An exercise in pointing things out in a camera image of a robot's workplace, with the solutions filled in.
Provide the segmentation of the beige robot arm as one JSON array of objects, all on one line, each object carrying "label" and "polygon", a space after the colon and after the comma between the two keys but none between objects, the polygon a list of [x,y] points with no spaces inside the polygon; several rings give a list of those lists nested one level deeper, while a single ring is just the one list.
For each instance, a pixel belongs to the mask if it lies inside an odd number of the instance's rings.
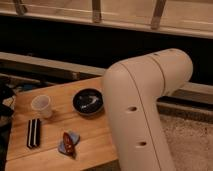
[{"label": "beige robot arm", "polygon": [[176,171],[157,99],[186,84],[190,57],[167,49],[119,61],[103,76],[103,99],[122,171]]}]

